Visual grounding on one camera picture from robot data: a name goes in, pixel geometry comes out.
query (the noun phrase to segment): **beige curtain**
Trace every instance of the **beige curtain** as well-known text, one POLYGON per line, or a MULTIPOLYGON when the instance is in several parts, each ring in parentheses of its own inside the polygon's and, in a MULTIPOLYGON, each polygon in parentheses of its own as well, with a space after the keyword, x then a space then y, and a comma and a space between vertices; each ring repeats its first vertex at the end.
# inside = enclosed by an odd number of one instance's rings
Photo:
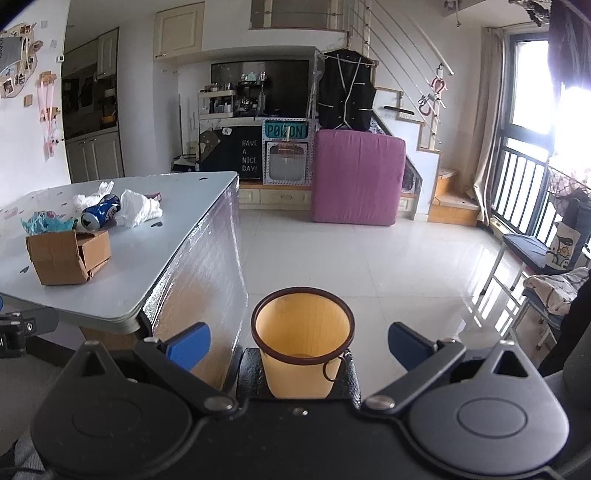
POLYGON ((473 195, 480 205, 480 220, 489 224, 492 184, 498 153, 497 130, 501 121, 505 77, 505 34, 499 28, 482 29, 480 93, 470 157, 478 163, 473 175, 473 195))

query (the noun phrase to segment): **purple mattress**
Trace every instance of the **purple mattress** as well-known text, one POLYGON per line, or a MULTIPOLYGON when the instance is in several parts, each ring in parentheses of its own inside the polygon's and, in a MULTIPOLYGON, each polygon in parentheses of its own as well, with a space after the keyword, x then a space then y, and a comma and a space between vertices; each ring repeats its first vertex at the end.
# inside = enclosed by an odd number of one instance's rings
POLYGON ((314 139, 312 220, 396 222, 406 144, 389 135, 320 130, 314 139))

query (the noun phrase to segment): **soda can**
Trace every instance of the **soda can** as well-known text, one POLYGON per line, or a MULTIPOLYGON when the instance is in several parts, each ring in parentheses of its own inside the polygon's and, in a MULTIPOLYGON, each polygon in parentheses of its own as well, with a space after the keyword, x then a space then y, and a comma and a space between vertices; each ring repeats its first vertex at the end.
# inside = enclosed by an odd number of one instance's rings
POLYGON ((121 210, 121 200, 117 195, 105 195, 99 203, 82 210, 80 221, 89 232, 96 232, 103 228, 117 212, 121 210))

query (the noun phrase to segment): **cardboard box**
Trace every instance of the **cardboard box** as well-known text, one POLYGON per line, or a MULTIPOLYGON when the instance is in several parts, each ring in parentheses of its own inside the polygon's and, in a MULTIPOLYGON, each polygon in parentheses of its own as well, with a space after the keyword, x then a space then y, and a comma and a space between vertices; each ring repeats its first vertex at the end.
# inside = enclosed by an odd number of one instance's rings
POLYGON ((42 285, 86 283, 111 258, 107 231, 42 233, 25 240, 42 285))

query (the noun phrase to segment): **black vest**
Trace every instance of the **black vest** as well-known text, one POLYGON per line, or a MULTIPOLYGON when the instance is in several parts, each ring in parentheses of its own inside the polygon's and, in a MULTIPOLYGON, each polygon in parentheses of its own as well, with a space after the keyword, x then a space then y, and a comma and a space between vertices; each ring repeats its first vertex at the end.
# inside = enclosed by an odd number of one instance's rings
POLYGON ((326 55, 324 75, 319 83, 320 125, 328 129, 367 131, 375 96, 372 61, 352 50, 336 50, 326 55))

